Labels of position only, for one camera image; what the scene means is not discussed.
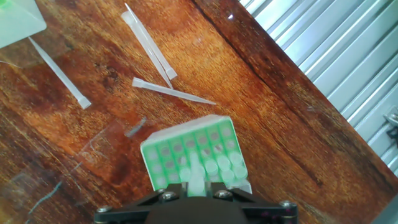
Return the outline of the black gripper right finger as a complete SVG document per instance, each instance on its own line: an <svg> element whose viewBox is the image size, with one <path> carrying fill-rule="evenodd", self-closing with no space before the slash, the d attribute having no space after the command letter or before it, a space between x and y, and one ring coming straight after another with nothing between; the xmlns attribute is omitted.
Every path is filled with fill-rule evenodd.
<svg viewBox="0 0 398 224"><path fill-rule="evenodd" d="M205 182L206 196L236 205L248 223L298 224L299 210L295 202L278 203L254 196L239 188L228 189L222 182Z"/></svg>

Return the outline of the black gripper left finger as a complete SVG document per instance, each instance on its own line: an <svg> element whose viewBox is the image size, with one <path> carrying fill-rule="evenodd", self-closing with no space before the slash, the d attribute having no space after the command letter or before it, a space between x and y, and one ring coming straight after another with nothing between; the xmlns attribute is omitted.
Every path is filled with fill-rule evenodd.
<svg viewBox="0 0 398 224"><path fill-rule="evenodd" d="M93 223L97 224L125 224L145 223L150 211L158 205L163 205L187 196L187 182L169 184L151 194L127 205L114 208L104 205L95 211Z"/></svg>

